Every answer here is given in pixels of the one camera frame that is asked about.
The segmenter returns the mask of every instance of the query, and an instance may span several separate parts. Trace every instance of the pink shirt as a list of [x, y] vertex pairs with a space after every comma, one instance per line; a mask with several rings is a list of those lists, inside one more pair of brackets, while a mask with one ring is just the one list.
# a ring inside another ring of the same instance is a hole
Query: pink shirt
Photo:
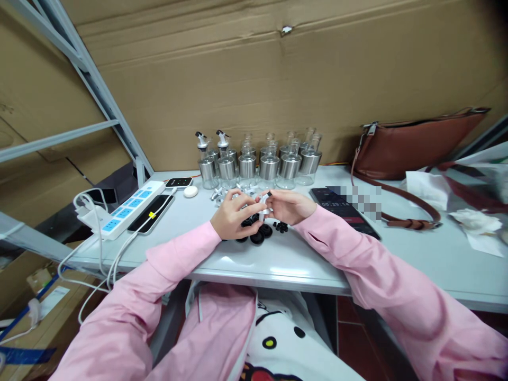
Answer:
[[[508, 340], [380, 242], [319, 206], [294, 228], [346, 273], [355, 302], [385, 319], [420, 379], [508, 376]], [[160, 298], [220, 242], [207, 222], [148, 250], [85, 320], [51, 380], [238, 380], [256, 316], [248, 287], [206, 285], [154, 369], [147, 345]]]

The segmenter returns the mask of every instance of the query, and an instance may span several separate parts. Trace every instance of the blue tape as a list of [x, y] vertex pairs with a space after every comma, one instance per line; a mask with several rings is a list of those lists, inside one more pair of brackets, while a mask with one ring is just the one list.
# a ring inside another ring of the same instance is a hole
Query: blue tape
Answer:
[[[41, 292], [36, 296], [38, 300], [42, 298], [42, 296], [48, 292], [51, 286], [57, 281], [59, 278], [58, 274], [56, 274], [51, 281], [41, 290]], [[20, 322], [20, 320], [29, 312], [29, 308], [25, 307], [25, 309], [18, 315], [16, 319], [0, 334], [0, 341], [7, 336], [7, 334]], [[48, 362], [56, 349], [22, 349], [22, 348], [8, 348], [8, 347], [0, 347], [0, 352], [4, 353], [7, 357], [7, 364], [11, 365], [33, 365], [33, 364], [43, 364]]]
[[48, 362], [56, 352], [52, 349], [21, 349], [0, 347], [0, 352], [5, 354], [7, 364], [10, 365], [35, 365]]

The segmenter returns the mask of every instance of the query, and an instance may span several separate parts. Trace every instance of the human hand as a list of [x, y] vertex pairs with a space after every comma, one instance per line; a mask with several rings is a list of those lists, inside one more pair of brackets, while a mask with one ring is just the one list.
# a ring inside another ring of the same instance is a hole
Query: human hand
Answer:
[[263, 203], [256, 203], [254, 199], [239, 189], [231, 189], [224, 197], [219, 209], [215, 212], [210, 223], [219, 237], [223, 240], [233, 240], [256, 234], [263, 225], [262, 221], [256, 221], [252, 226], [243, 228], [241, 223], [253, 214], [266, 209]]
[[265, 217], [278, 219], [288, 225], [296, 225], [298, 222], [302, 222], [314, 213], [318, 207], [310, 198], [291, 190], [266, 190], [256, 197], [256, 201], [259, 201], [261, 196], [268, 192], [271, 192], [271, 197], [266, 200], [266, 205], [273, 209], [273, 212]]

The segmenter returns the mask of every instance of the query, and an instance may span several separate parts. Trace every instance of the metal shelf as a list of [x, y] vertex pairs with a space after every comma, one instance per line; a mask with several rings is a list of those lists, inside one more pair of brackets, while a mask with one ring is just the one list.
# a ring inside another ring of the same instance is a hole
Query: metal shelf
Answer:
[[[106, 121], [4, 149], [0, 151], [0, 162], [111, 127], [135, 162], [138, 174], [141, 174], [138, 176], [138, 183], [143, 184], [144, 169], [150, 176], [154, 170], [60, 1], [33, 0], [37, 9], [27, 0], [6, 1], [67, 56]], [[57, 261], [70, 253], [70, 249], [64, 244], [2, 212], [0, 212], [0, 239]]]

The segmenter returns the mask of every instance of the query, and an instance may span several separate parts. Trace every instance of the blue outlet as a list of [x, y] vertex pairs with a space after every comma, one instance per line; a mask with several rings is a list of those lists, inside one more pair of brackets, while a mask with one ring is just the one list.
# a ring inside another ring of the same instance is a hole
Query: blue outlet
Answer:
[[105, 227], [102, 228], [104, 231], [112, 231], [115, 226], [117, 226], [120, 223], [120, 220], [111, 220], [107, 223]]
[[111, 213], [111, 217], [115, 217], [119, 211], [121, 211], [123, 208], [118, 208], [117, 210], [115, 210], [113, 213]]
[[122, 210], [121, 213], [118, 214], [118, 218], [122, 218], [124, 219], [125, 217], [127, 217], [129, 215], [129, 213], [132, 212], [132, 209], [129, 209], [129, 208], [125, 208], [124, 210]]
[[131, 202], [129, 204], [130, 207], [136, 207], [138, 206], [139, 204], [141, 204], [143, 202], [143, 200], [139, 199], [139, 198], [136, 198], [133, 202]]
[[147, 198], [151, 193], [152, 193], [151, 190], [150, 191], [149, 190], [145, 190], [143, 193], [141, 193], [139, 195], [139, 197], [141, 197], [141, 198]]

